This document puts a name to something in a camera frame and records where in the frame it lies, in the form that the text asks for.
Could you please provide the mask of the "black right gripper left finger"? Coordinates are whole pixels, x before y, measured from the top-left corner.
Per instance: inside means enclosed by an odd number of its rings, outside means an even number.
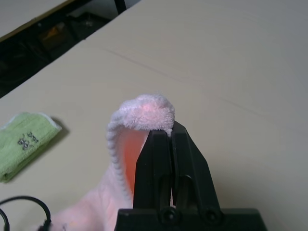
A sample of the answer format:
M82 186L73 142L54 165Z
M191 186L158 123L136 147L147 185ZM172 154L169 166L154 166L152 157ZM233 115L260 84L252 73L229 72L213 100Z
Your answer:
M136 163L133 208L170 206L171 185L168 135L162 130L150 131Z

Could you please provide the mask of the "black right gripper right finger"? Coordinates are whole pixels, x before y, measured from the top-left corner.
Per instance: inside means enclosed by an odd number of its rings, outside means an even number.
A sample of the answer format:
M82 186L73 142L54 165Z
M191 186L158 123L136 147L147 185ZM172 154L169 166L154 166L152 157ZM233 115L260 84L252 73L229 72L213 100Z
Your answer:
M180 209L220 209L209 166L187 129L175 122L171 134L175 201Z

